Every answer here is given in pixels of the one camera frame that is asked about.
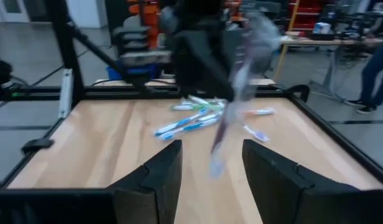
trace gray floor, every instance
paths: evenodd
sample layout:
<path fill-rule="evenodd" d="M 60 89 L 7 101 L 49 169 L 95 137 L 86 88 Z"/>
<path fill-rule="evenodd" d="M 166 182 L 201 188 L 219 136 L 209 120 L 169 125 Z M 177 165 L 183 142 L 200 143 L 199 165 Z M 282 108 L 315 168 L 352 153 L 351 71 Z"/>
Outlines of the gray floor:
<path fill-rule="evenodd" d="M 109 34 L 106 29 L 85 29 L 90 39 L 110 56 Z M 322 81 L 329 64 L 325 48 L 315 52 L 302 49 L 289 52 L 282 67 L 279 83 L 291 86 L 306 84 L 309 80 Z M 76 52 L 83 73 L 84 82 L 90 85 L 99 78 L 106 78 L 105 64 L 84 46 L 76 43 Z M 0 24 L 0 57 L 14 67 L 14 75 L 30 84 L 57 86 L 62 81 L 62 61 L 58 53 L 54 33 L 47 24 Z M 356 98 L 360 89 L 360 71 L 364 62 L 350 71 L 340 71 L 335 81 L 338 93 Z M 371 115 L 360 115 L 354 108 L 337 103 L 325 96 L 311 94 L 308 105 L 320 116 L 334 124 L 366 154 L 383 166 L 383 107 Z M 28 140 L 40 137 L 57 117 L 58 102 L 0 102 L 0 180 L 21 159 L 20 147 Z M 376 124 L 342 124 L 344 121 L 367 121 Z M 17 130 L 31 127 L 33 130 Z"/>

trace wooden table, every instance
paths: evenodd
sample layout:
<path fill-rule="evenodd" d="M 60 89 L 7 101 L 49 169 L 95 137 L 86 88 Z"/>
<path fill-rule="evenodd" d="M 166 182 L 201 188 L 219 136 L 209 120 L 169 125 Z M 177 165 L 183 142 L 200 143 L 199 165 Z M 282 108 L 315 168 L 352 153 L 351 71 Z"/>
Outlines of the wooden table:
<path fill-rule="evenodd" d="M 170 111 L 170 105 L 177 103 L 179 100 L 81 101 L 52 135 L 55 144 L 39 151 L 9 188 L 107 187 L 169 144 L 152 133 L 165 123 L 193 114 Z M 259 98 L 251 104 L 278 111 L 247 121 L 271 138 L 264 144 L 269 149 L 359 189 L 383 188 L 288 100 Z M 227 168 L 218 180 L 209 177 L 216 128 L 180 138 L 183 174 L 175 223 L 262 223 L 241 159 L 242 140 L 250 135 L 237 127 L 229 130 L 225 149 L 232 154 Z"/>

